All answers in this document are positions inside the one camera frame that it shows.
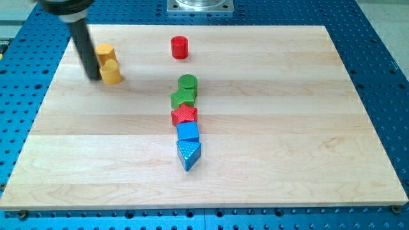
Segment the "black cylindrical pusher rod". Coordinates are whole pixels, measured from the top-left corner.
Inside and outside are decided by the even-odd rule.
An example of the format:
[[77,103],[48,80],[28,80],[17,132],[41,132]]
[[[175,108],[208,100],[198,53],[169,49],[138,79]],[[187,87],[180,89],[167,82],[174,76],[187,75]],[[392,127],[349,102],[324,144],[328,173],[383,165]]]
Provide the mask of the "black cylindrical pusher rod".
[[86,19],[82,18],[75,22],[67,24],[71,33],[75,48],[81,59],[82,65],[86,72],[86,76],[91,81],[99,81],[102,79],[100,75],[100,65],[93,46],[93,42],[89,35]]

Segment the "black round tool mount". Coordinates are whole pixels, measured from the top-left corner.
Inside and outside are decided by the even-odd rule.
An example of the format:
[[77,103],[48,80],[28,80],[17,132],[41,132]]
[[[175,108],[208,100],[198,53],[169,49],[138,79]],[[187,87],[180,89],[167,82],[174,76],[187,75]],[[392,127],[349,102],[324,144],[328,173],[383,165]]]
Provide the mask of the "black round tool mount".
[[63,22],[72,23],[84,19],[94,0],[39,0],[42,8],[57,15]]

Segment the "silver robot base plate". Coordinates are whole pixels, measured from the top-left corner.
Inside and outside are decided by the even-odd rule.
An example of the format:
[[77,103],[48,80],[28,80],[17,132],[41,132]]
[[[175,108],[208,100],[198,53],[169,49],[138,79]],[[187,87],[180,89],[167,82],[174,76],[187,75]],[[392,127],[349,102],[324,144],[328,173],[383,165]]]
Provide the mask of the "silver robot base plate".
[[233,12],[233,0],[167,0],[168,12]]

